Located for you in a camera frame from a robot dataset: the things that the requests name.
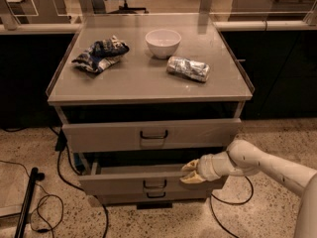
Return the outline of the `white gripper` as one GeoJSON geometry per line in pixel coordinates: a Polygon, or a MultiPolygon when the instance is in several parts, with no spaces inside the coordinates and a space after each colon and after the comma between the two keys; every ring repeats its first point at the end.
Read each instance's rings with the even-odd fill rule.
{"type": "Polygon", "coordinates": [[[226,152],[204,155],[199,160],[188,162],[181,170],[191,172],[180,179],[181,182],[187,184],[203,183],[206,180],[213,181],[224,176],[236,175],[239,172],[226,152]]]}

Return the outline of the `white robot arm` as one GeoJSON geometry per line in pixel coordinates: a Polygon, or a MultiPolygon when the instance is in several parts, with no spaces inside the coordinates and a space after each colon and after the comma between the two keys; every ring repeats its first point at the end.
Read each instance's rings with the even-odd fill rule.
{"type": "Polygon", "coordinates": [[[317,171],[268,154],[245,140],[233,141],[224,152],[203,155],[184,165],[183,183],[197,184],[221,177],[262,172],[300,200],[294,238],[317,238],[317,171]]]}

